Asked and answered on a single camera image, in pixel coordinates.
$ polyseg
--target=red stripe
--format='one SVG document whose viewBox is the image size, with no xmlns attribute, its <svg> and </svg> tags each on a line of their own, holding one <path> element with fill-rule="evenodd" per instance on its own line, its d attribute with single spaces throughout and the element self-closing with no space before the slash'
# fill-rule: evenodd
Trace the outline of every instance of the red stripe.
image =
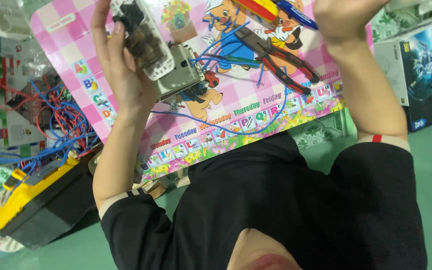
<svg viewBox="0 0 432 270">
<path fill-rule="evenodd" d="M 372 142 L 373 142 L 373 143 L 380 143 L 382 138 L 383 138 L 382 135 L 374 135 L 374 136 L 372 137 Z"/>
</svg>

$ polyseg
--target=person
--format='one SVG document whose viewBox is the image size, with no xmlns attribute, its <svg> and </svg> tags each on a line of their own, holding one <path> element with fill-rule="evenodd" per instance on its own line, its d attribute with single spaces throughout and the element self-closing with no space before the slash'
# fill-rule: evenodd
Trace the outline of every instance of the person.
<svg viewBox="0 0 432 270">
<path fill-rule="evenodd" d="M 117 268 L 425 269 L 405 114 L 364 30 L 386 2 L 316 0 L 313 7 L 359 138 L 331 172 L 309 169 L 289 135 L 274 135 L 191 166 L 170 221 L 150 195 L 131 190 L 156 94 L 124 48 L 123 25 L 107 40 L 110 0 L 99 0 L 93 38 L 119 110 L 93 193 Z"/>
</svg>

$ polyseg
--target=black shirt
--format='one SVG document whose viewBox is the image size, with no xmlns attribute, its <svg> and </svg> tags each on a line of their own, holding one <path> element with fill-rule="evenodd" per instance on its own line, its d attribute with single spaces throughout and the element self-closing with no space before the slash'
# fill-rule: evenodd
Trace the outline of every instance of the black shirt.
<svg viewBox="0 0 432 270">
<path fill-rule="evenodd" d="M 311 170 L 286 133 L 189 169 L 171 222 L 148 194 L 125 196 L 101 226 L 119 270 L 225 270 L 240 232 L 280 242 L 303 269 L 425 269 L 411 154 L 385 143 Z"/>
</svg>

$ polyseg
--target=pliers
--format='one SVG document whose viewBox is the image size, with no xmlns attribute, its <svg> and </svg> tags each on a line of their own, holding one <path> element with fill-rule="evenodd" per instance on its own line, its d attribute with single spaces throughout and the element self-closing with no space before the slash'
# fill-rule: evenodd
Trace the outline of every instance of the pliers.
<svg viewBox="0 0 432 270">
<path fill-rule="evenodd" d="M 241 25 L 233 25 L 233 29 L 240 27 Z M 284 59 L 291 65 L 297 67 L 305 76 L 308 78 L 309 82 L 312 84 L 319 83 L 319 75 L 314 70 L 314 68 L 309 65 L 306 61 L 301 58 L 291 54 L 288 51 L 281 49 L 278 46 L 271 44 L 271 40 L 267 41 L 260 38 L 253 31 L 243 26 L 237 30 L 234 35 L 248 48 L 255 52 L 258 57 L 255 60 L 261 61 L 265 66 L 288 88 L 293 89 L 304 95 L 310 95 L 311 89 L 307 88 L 299 83 L 293 81 L 276 63 L 271 59 L 270 55 L 277 58 Z"/>
</svg>

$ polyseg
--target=product box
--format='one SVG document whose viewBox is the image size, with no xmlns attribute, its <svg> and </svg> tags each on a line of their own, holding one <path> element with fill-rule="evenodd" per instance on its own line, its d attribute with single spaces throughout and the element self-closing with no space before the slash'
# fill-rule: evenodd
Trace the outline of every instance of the product box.
<svg viewBox="0 0 432 270">
<path fill-rule="evenodd" d="M 33 87 L 28 84 L 22 59 L 24 57 L 24 44 L 19 40 L 0 37 L 0 86 L 8 86 L 23 93 L 34 93 Z M 34 125 L 41 102 L 30 101 L 21 107 L 20 95 L 0 88 L 0 105 L 7 111 L 0 109 L 0 151 L 21 155 L 23 158 L 32 157 L 45 147 L 45 137 Z"/>
<path fill-rule="evenodd" d="M 432 18 L 375 44 L 374 56 L 405 110 L 408 130 L 432 125 Z"/>
</svg>

